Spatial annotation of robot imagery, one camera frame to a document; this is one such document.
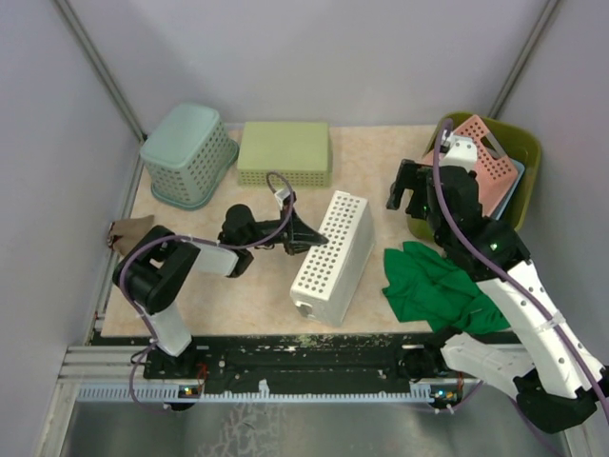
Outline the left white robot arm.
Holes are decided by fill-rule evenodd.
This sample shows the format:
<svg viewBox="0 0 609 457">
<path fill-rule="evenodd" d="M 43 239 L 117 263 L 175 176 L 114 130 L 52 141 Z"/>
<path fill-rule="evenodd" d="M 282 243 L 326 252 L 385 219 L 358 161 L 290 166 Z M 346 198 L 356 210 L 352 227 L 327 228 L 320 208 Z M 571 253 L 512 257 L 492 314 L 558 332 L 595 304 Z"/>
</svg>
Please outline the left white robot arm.
<svg viewBox="0 0 609 457">
<path fill-rule="evenodd" d="M 185 378 L 202 362 L 177 307 L 177 296 L 193 268 L 221 277 L 242 276 L 254 260 L 254 248 L 284 246 L 296 255 L 323 247 L 328 238 L 306 224 L 294 209 L 296 195 L 275 193 L 280 218 L 257 221 L 243 204 L 230 207 L 216 242 L 197 242 L 157 225 L 126 254 L 112 281 L 141 313 L 154 349 L 147 357 L 152 377 Z"/>
</svg>

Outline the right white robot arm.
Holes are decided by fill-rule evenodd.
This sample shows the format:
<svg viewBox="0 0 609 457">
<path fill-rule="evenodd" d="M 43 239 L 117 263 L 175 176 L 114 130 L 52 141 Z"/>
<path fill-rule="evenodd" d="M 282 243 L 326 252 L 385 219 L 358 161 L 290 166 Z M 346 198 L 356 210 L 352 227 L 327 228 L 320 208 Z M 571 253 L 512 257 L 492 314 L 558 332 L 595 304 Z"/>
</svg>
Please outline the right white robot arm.
<svg viewBox="0 0 609 457">
<path fill-rule="evenodd" d="M 608 408 L 608 367 L 576 337 L 542 284 L 530 252 L 507 223 L 486 216 L 467 137 L 437 140 L 431 162 L 401 161 L 388 209 L 411 197 L 406 214 L 431 228 L 435 243 L 487 296 L 525 352 L 511 355 L 451 324 L 425 346 L 425 365 L 443 377 L 471 374 L 507 395 L 537 429 L 558 433 Z"/>
</svg>

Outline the light blue perforated basket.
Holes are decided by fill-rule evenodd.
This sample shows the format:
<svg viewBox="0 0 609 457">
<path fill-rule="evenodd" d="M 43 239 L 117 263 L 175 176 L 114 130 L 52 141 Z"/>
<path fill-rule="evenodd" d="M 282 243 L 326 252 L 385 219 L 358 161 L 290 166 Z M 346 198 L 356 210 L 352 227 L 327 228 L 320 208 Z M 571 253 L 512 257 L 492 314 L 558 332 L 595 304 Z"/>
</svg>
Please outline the light blue perforated basket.
<svg viewBox="0 0 609 457">
<path fill-rule="evenodd" d="M 524 164 L 517 160 L 512 160 L 512 163 L 517 170 L 517 178 L 512 183 L 508 192 L 503 196 L 502 200 L 500 201 L 500 204 L 491 213 L 491 217 L 496 220 L 499 220 L 502 217 L 502 215 L 504 214 L 513 194 L 515 193 L 515 191 L 517 189 L 518 184 L 520 183 L 522 176 L 524 175 L 524 171 L 525 171 Z"/>
</svg>

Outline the pink perforated basket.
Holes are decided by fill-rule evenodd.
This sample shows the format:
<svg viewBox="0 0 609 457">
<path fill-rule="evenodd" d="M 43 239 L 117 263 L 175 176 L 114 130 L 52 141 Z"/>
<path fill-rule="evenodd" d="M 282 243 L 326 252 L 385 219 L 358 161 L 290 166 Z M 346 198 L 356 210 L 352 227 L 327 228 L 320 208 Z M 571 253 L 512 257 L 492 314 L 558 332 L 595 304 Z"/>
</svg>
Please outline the pink perforated basket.
<svg viewBox="0 0 609 457">
<path fill-rule="evenodd" d="M 492 216 L 518 179 L 518 171 L 505 150 L 478 115 L 471 115 L 450 133 L 442 135 L 439 165 L 460 166 L 476 172 L 479 202 Z"/>
</svg>

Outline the teal perforated plastic basket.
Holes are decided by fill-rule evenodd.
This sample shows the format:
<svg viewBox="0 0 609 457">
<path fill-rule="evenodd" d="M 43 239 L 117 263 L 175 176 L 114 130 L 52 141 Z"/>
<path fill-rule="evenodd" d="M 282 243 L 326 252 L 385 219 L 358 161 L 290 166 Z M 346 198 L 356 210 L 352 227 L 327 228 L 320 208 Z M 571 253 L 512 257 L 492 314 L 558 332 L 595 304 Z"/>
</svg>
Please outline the teal perforated plastic basket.
<svg viewBox="0 0 609 457">
<path fill-rule="evenodd" d="M 140 148 L 152 195 L 178 209 L 206 205 L 239 154 L 216 109 L 174 107 Z"/>
</svg>

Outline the white perforated basket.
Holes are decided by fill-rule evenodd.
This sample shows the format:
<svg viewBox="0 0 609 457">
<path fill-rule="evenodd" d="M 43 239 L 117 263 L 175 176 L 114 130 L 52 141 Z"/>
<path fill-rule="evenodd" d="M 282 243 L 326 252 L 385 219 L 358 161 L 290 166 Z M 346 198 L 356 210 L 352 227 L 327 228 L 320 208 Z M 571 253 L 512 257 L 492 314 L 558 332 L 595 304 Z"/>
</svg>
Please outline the white perforated basket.
<svg viewBox="0 0 609 457">
<path fill-rule="evenodd" d="M 306 319 L 339 327 L 375 245 L 368 200 L 335 191 L 320 233 L 327 243 L 311 248 L 290 289 L 290 298 Z"/>
</svg>

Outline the olive green large tub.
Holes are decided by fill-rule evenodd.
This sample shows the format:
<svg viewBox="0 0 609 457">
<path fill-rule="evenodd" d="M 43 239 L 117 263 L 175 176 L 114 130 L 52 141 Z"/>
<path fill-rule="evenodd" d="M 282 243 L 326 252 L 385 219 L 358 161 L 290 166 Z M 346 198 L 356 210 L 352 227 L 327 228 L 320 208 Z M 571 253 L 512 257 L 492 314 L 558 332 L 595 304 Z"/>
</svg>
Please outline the olive green large tub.
<svg viewBox="0 0 609 457">
<path fill-rule="evenodd" d="M 453 130 L 471 115 L 466 111 L 456 111 L 445 115 L 453 121 Z M 514 230 L 520 230 L 524 224 L 531 195 L 533 193 L 541 159 L 541 145 L 537 138 L 525 129 L 501 121 L 481 117 L 492 134 L 505 150 L 511 160 L 524 164 L 525 171 L 504 214 L 499 220 L 506 221 Z"/>
</svg>

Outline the light green shallow basket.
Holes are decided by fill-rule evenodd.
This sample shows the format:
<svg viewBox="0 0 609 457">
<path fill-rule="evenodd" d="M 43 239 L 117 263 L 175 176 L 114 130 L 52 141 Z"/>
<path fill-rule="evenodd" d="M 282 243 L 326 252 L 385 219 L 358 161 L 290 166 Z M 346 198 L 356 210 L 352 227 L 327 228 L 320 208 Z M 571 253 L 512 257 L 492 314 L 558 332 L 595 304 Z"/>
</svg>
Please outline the light green shallow basket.
<svg viewBox="0 0 609 457">
<path fill-rule="evenodd" d="M 332 183 L 333 153 L 325 122 L 247 122 L 237 160 L 238 183 L 266 184 L 277 171 L 294 188 L 327 188 Z"/>
</svg>

